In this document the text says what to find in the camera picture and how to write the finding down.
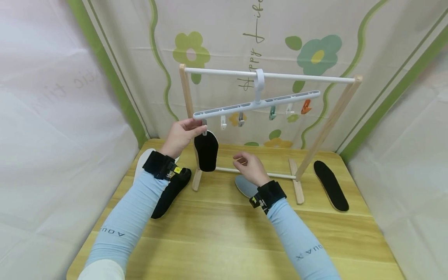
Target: wooden post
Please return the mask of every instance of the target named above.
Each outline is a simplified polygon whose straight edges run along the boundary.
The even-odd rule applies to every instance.
[[[296,174],[297,164],[293,159],[289,159],[289,168],[291,169],[291,175]],[[294,192],[296,193],[297,204],[303,204],[305,197],[303,196],[302,184],[300,181],[293,180]]]
[[[296,181],[300,181],[306,168],[308,167],[308,165],[310,165],[320,146],[325,141],[325,138],[327,138],[331,129],[336,124],[339,117],[342,115],[342,112],[344,111],[345,107],[347,107],[347,104],[349,104],[351,98],[355,94],[356,90],[359,88],[362,82],[362,76],[355,76],[354,78],[355,82],[345,87],[333,111],[330,113],[327,122],[325,123],[319,135],[317,136],[316,141],[314,141],[313,145],[308,150],[308,153],[306,154],[304,160],[300,164],[296,172]]]
[[[185,72],[185,64],[179,65],[179,74],[181,76],[181,83],[182,83],[182,90],[184,91],[184,99],[185,99],[185,107],[187,109],[187,116],[189,118],[193,117],[193,101],[191,100],[191,93],[190,93],[190,84],[188,82],[188,75]],[[193,177],[193,183],[192,188],[194,191],[198,191],[199,189],[199,183],[201,181],[201,175],[202,170],[199,168],[199,158],[198,158],[198,151],[196,151],[196,148],[193,145],[194,149],[194,155],[196,157],[196,172],[194,173]]]

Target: hand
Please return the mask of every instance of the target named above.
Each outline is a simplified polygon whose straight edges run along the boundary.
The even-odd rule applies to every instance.
[[[186,119],[175,122],[168,132],[167,139],[159,153],[177,158],[190,141],[207,130],[201,120]]]
[[[233,159],[236,159],[233,162],[233,165],[249,182],[261,187],[271,181],[264,170],[263,163],[261,163],[260,159],[256,155],[240,152],[234,155]]]

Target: white sleeve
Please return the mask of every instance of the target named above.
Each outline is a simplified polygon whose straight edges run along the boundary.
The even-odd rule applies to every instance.
[[[101,259],[84,268],[78,280],[125,280],[125,273],[111,259]]]

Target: wooden clothes rack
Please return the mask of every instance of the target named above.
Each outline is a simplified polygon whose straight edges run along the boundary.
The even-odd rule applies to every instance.
[[[185,99],[185,107],[187,110],[187,115],[189,118],[194,117],[193,111],[193,102],[191,100],[191,92],[190,92],[190,84],[188,81],[188,73],[197,73],[197,74],[215,74],[215,75],[231,75],[231,76],[239,76],[239,77],[257,77],[257,73],[254,72],[245,72],[245,71],[231,71],[231,70],[219,70],[219,69],[200,69],[200,68],[187,68],[185,64],[180,64],[179,73],[181,76],[182,89],[184,92]],[[340,77],[325,77],[325,76],[309,76],[309,75],[294,75],[294,74],[279,74],[279,73],[264,73],[264,78],[282,78],[282,79],[291,79],[295,81],[315,81],[315,82],[333,82],[333,83],[343,83],[347,84],[342,95],[338,99],[333,111],[328,116],[327,122],[323,126],[322,130],[319,132],[316,140],[314,141],[311,148],[308,150],[308,153],[305,155],[304,160],[301,162],[300,166],[297,167],[296,162],[293,159],[289,159],[289,167],[291,171],[291,175],[284,174],[275,174],[268,173],[269,177],[279,177],[279,178],[287,178],[292,179],[294,184],[294,191],[296,194],[297,204],[302,204],[305,202],[305,198],[303,196],[302,185],[300,183],[300,179],[305,172],[308,165],[310,165],[312,159],[316,155],[320,146],[327,138],[333,126],[336,124],[339,117],[342,115],[342,112],[347,107],[351,98],[355,94],[356,90],[360,86],[362,82],[362,76],[355,76],[353,78],[340,78]],[[199,160],[198,153],[196,148],[194,148],[195,156],[196,156],[196,172],[193,177],[192,188],[194,191],[198,191],[199,183],[201,181],[202,170],[199,168]],[[216,167],[215,170],[224,171],[224,172],[234,172],[239,173],[237,169],[231,168],[221,168]]]

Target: white backdrop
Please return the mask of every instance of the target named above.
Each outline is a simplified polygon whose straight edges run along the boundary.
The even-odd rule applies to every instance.
[[[448,45],[349,163],[408,280],[448,279]]]
[[[137,140],[64,0],[0,5],[0,279],[65,279]]]
[[[165,137],[186,118],[179,64],[208,69],[352,77],[364,82],[322,145],[341,152],[375,109],[448,24],[445,0],[83,0],[96,32],[106,38],[151,137]],[[253,82],[191,77],[195,111],[254,98]],[[294,81],[266,79],[264,98],[291,94]],[[312,110],[269,120],[269,108],[207,120],[224,143],[307,148],[322,129],[344,85],[306,82],[319,89]]]

